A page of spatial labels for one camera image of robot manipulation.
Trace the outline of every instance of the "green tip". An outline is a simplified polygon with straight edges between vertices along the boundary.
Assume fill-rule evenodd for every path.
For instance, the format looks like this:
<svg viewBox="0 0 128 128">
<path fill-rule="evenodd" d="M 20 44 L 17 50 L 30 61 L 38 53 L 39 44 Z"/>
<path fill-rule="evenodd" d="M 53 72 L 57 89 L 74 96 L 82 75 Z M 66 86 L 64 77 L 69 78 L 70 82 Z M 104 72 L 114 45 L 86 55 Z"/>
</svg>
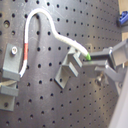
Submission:
<svg viewBox="0 0 128 128">
<path fill-rule="evenodd" d="M 90 54 L 88 53 L 87 56 L 86 56 L 85 58 L 86 58 L 86 60 L 91 60 L 91 56 L 90 56 Z"/>
</svg>

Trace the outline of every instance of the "gray pegboard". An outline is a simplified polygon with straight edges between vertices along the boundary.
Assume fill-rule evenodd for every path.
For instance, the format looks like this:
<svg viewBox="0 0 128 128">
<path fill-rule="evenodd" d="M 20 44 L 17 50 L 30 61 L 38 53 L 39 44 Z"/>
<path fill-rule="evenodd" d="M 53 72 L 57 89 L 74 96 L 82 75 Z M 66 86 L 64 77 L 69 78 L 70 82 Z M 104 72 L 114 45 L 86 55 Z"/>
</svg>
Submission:
<svg viewBox="0 0 128 128">
<path fill-rule="evenodd" d="M 121 41 L 116 27 L 118 0 L 0 0 L 0 67 L 7 43 L 23 47 L 26 17 L 39 7 L 49 11 L 60 34 L 77 40 L 90 52 Z M 0 110 L 0 127 L 108 127 L 118 98 L 110 85 L 98 87 L 80 68 L 78 78 L 70 78 L 64 90 L 54 82 L 68 49 L 54 38 L 44 15 L 33 17 L 28 68 L 18 83 L 14 112 Z"/>
</svg>

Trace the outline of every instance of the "metal bracket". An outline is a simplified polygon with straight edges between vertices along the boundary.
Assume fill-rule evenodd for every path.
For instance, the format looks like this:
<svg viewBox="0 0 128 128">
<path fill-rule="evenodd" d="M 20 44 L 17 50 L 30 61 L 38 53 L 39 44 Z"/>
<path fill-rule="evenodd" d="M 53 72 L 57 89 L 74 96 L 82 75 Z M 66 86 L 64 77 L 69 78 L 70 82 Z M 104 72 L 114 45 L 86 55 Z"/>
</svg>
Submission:
<svg viewBox="0 0 128 128">
<path fill-rule="evenodd" d="M 57 72 L 55 81 L 63 89 L 65 88 L 70 76 L 73 76 L 73 77 L 78 76 L 78 72 L 74 67 L 74 65 L 78 65 L 79 67 L 82 67 L 82 63 L 79 59 L 79 56 L 80 56 L 80 52 L 76 51 L 73 47 L 71 47 L 62 63 L 62 66 Z"/>
<path fill-rule="evenodd" d="M 0 88 L 0 109 L 13 111 L 15 96 L 18 96 L 19 90 L 16 89 L 17 82 L 9 86 L 1 86 Z"/>
<path fill-rule="evenodd" d="M 110 84 L 119 94 L 121 87 L 119 89 L 117 85 L 120 85 L 124 81 L 126 72 L 121 64 L 128 60 L 127 51 L 128 39 L 113 48 L 91 53 L 92 60 L 83 63 L 83 68 L 85 72 L 88 72 L 87 75 L 89 77 L 96 78 L 98 85 L 102 85 L 102 82 Z"/>
<path fill-rule="evenodd" d="M 14 110 L 15 97 L 18 96 L 19 92 L 16 86 L 17 81 L 20 80 L 19 68 L 21 58 L 22 49 L 12 44 L 7 44 L 2 72 L 6 81 L 2 79 L 0 83 L 0 109 L 2 110 Z"/>
<path fill-rule="evenodd" d="M 12 44 L 7 44 L 4 64 L 3 64 L 3 78 L 20 80 L 19 68 L 22 57 L 22 49 Z"/>
</svg>

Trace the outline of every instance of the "pegboard hole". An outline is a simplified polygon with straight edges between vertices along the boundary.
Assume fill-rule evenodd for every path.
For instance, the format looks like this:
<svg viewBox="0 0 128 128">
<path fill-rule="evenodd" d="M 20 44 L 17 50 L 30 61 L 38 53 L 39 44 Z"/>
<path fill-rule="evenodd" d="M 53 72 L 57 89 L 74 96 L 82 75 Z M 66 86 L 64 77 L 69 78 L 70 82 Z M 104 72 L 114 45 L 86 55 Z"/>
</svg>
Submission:
<svg viewBox="0 0 128 128">
<path fill-rule="evenodd" d="M 27 70 L 29 69 L 29 65 L 27 65 Z"/>
<path fill-rule="evenodd" d="M 22 122 L 22 119 L 21 119 L 21 118 L 19 118 L 19 119 L 18 119 L 18 122 L 19 122 L 19 123 L 21 123 L 21 122 Z"/>
<path fill-rule="evenodd" d="M 43 125 L 42 127 L 45 128 L 45 125 Z"/>
<path fill-rule="evenodd" d="M 44 111 L 42 111 L 41 114 L 44 115 Z"/>
<path fill-rule="evenodd" d="M 61 119 L 64 120 L 64 117 L 62 117 Z"/>
<path fill-rule="evenodd" d="M 51 47 L 49 47 L 49 48 L 48 48 L 48 51 L 51 51 L 51 49 L 52 49 L 52 48 L 51 48 Z"/>
<path fill-rule="evenodd" d="M 51 35 L 51 32 L 48 32 L 48 35 L 50 36 Z"/>
<path fill-rule="evenodd" d="M 7 102 L 4 103 L 4 107 L 7 108 L 9 104 Z"/>
<path fill-rule="evenodd" d="M 9 126 L 9 121 L 6 122 L 6 126 Z"/>
<path fill-rule="evenodd" d="M 2 13 L 0 13 L 0 18 L 2 17 Z"/>
<path fill-rule="evenodd" d="M 59 8 L 60 7 L 59 4 L 57 4 L 56 7 Z"/>
<path fill-rule="evenodd" d="M 55 121 L 53 121 L 52 123 L 55 124 Z"/>
<path fill-rule="evenodd" d="M 69 33 L 67 33 L 67 36 L 69 36 Z"/>
<path fill-rule="evenodd" d="M 37 34 L 37 35 L 40 35 L 40 31 L 37 31 L 36 34 Z"/>
<path fill-rule="evenodd" d="M 15 31 L 12 31 L 12 35 L 13 35 L 13 36 L 15 35 Z"/>
<path fill-rule="evenodd" d="M 2 35 L 2 32 L 0 31 L 0 36 Z"/>
<path fill-rule="evenodd" d="M 16 85 L 16 89 L 18 89 L 18 85 Z"/>
<path fill-rule="evenodd" d="M 63 104 L 61 104 L 61 107 L 63 108 L 63 107 L 64 107 L 64 105 L 63 105 Z"/>
<path fill-rule="evenodd" d="M 51 67 L 52 66 L 52 63 L 49 63 L 49 67 Z"/>
<path fill-rule="evenodd" d="M 61 50 L 61 47 L 58 47 L 58 50 Z"/>
<path fill-rule="evenodd" d="M 40 100 L 43 100 L 43 96 L 40 96 Z"/>
<path fill-rule="evenodd" d="M 41 64 L 38 64 L 38 68 L 41 68 Z"/>
<path fill-rule="evenodd" d="M 36 3 L 39 4 L 40 2 L 37 0 Z"/>
<path fill-rule="evenodd" d="M 32 103 L 32 100 L 31 100 L 31 99 L 29 99 L 29 100 L 28 100 L 28 103 Z"/>
<path fill-rule="evenodd" d="M 25 18 L 27 18 L 27 17 L 28 17 L 28 15 L 27 15 L 27 14 L 25 14 L 25 15 L 24 15 L 24 17 L 25 17 Z"/>
<path fill-rule="evenodd" d="M 8 20 L 4 21 L 4 27 L 9 28 L 10 27 L 10 22 Z"/>
<path fill-rule="evenodd" d="M 50 80 L 49 80 L 50 82 L 52 82 L 52 78 L 50 78 Z"/>
<path fill-rule="evenodd" d="M 70 47 L 67 47 L 67 50 L 69 50 L 70 49 Z"/>
<path fill-rule="evenodd" d="M 60 91 L 60 93 L 63 93 L 63 91 Z"/>
<path fill-rule="evenodd" d="M 39 19 L 39 15 L 38 14 L 36 14 L 36 18 Z"/>
<path fill-rule="evenodd" d="M 47 6 L 50 6 L 50 3 L 49 2 L 47 2 Z"/>
<path fill-rule="evenodd" d="M 66 23 L 68 23 L 68 19 L 66 19 Z"/>
<path fill-rule="evenodd" d="M 31 118 L 31 119 L 33 119 L 33 117 L 34 117 L 33 115 L 30 115 L 30 118 Z"/>
<path fill-rule="evenodd" d="M 39 84 L 42 84 L 42 80 L 39 81 Z"/>
<path fill-rule="evenodd" d="M 61 63 L 61 61 L 59 62 L 59 65 L 61 65 L 62 63 Z"/>
<path fill-rule="evenodd" d="M 60 79 L 60 83 L 62 83 L 62 81 L 63 81 L 63 80 L 62 80 L 62 79 Z"/>
<path fill-rule="evenodd" d="M 68 10 L 68 7 L 66 6 L 65 9 Z"/>
<path fill-rule="evenodd" d="M 16 103 L 16 106 L 17 106 L 17 107 L 19 107 L 19 106 L 20 106 L 20 103 L 19 103 L 19 102 L 17 102 L 17 103 Z"/>
<path fill-rule="evenodd" d="M 54 94 L 53 94 L 53 93 L 51 93 L 51 96 L 53 97 L 53 96 L 54 96 Z"/>
<path fill-rule="evenodd" d="M 57 18 L 57 21 L 59 22 L 60 21 L 60 18 Z"/>
<path fill-rule="evenodd" d="M 37 48 L 37 51 L 38 51 L 38 52 L 40 51 L 40 47 Z"/>
<path fill-rule="evenodd" d="M 15 13 L 12 14 L 12 18 L 15 18 Z"/>
</svg>

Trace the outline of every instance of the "metal plate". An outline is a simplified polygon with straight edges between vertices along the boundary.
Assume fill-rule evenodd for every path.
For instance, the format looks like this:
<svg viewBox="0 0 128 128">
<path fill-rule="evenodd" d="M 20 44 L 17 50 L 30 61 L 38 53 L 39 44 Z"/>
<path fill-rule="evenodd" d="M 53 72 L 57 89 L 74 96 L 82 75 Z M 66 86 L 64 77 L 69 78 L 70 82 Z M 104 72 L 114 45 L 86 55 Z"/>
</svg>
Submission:
<svg viewBox="0 0 128 128">
<path fill-rule="evenodd" d="M 7 43 L 23 47 L 25 17 L 39 7 L 49 11 L 58 32 L 80 42 L 90 52 L 121 41 L 116 27 L 118 0 L 0 0 L 0 67 Z M 70 78 L 64 90 L 54 82 L 68 47 L 54 38 L 44 15 L 33 17 L 28 69 L 18 83 L 14 112 L 0 111 L 0 127 L 108 127 L 118 98 L 110 85 L 98 87 L 80 68 L 78 78 Z"/>
</svg>

